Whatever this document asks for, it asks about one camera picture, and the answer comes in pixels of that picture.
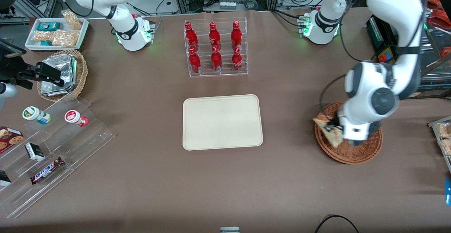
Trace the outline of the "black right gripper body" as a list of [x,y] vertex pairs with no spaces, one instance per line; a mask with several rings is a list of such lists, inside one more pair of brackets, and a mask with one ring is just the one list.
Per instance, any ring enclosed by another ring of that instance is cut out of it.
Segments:
[[32,65],[23,60],[26,50],[6,41],[1,40],[0,46],[0,80],[1,82],[23,87],[31,90],[32,81],[38,81],[38,77]]

